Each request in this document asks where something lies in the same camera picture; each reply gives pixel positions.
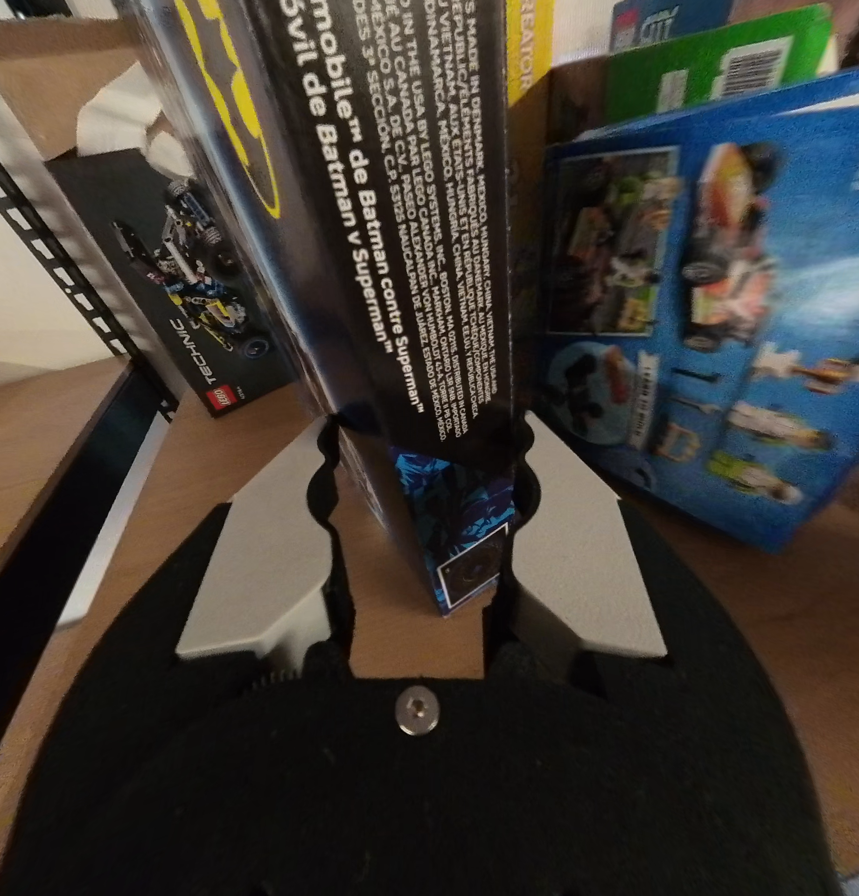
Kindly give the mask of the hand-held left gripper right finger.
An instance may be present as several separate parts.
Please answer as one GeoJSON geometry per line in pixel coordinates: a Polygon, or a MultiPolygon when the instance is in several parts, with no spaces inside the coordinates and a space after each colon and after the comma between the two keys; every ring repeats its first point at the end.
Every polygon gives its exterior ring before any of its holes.
{"type": "Polygon", "coordinates": [[[515,532],[513,633],[556,678],[580,654],[669,655],[616,492],[533,412],[531,504],[515,532]]]}

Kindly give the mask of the green white toy box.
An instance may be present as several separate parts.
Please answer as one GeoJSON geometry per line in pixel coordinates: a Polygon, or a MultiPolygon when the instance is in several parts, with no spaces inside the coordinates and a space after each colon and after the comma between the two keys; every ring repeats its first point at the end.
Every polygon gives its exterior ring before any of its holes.
{"type": "Polygon", "coordinates": [[[614,54],[603,121],[625,121],[811,81],[835,56],[830,6],[815,4],[614,54]]]}

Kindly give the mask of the black racing car toy box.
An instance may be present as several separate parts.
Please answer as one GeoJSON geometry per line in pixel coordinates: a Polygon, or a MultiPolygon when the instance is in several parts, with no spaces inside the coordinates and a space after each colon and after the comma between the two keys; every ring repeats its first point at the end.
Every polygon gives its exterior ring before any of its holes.
{"type": "Polygon", "coordinates": [[[74,149],[48,166],[212,416],[296,382],[229,227],[139,62],[81,106],[74,149]]]}

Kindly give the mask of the large blue toy box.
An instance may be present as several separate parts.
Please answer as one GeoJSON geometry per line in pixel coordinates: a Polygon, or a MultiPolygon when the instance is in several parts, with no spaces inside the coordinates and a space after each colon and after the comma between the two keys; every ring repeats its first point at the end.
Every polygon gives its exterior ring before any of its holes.
{"type": "Polygon", "coordinates": [[[779,551],[859,468],[859,68],[547,149],[534,409],[779,551]]]}

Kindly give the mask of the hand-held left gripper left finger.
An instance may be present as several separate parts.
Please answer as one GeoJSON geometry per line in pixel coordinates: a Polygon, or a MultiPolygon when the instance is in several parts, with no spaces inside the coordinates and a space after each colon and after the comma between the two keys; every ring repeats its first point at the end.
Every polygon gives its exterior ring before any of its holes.
{"type": "Polygon", "coordinates": [[[330,520],[338,436],[337,421],[313,421],[234,494],[179,658],[303,662],[314,644],[329,642],[349,659],[349,585],[330,520]]]}

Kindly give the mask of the black toy box yellow emblem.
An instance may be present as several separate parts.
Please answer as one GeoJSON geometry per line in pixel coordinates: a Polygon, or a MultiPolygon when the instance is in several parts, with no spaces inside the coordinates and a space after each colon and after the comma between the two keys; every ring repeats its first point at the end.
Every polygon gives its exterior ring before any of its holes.
{"type": "Polygon", "coordinates": [[[353,475],[449,615],[496,582],[514,515],[504,2],[119,9],[353,475]]]}

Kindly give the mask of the brown wooden shelf board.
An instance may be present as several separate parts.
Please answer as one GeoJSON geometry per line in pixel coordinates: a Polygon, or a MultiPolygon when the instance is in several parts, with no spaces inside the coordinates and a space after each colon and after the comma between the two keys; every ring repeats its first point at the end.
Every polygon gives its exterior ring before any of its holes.
{"type": "Polygon", "coordinates": [[[0,385],[0,573],[130,371],[111,357],[0,385]]]}

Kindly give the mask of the dark wooden shelf board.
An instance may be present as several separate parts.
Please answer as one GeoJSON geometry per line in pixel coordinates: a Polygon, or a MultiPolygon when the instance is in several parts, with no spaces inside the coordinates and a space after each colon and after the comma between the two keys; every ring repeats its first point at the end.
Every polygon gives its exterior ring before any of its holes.
{"type": "MultiPolygon", "coordinates": [[[[306,423],[287,387],[211,419],[191,393],[157,442],[142,492],[91,608],[44,649],[0,745],[0,861],[24,782],[68,687],[133,594],[216,505],[306,423]]],[[[442,618],[344,471],[333,522],[356,605],[359,678],[481,678],[481,609],[442,618]]],[[[754,648],[796,726],[834,862],[859,874],[859,477],[781,554],[762,553],[614,485],[719,599],[754,648]]]]}

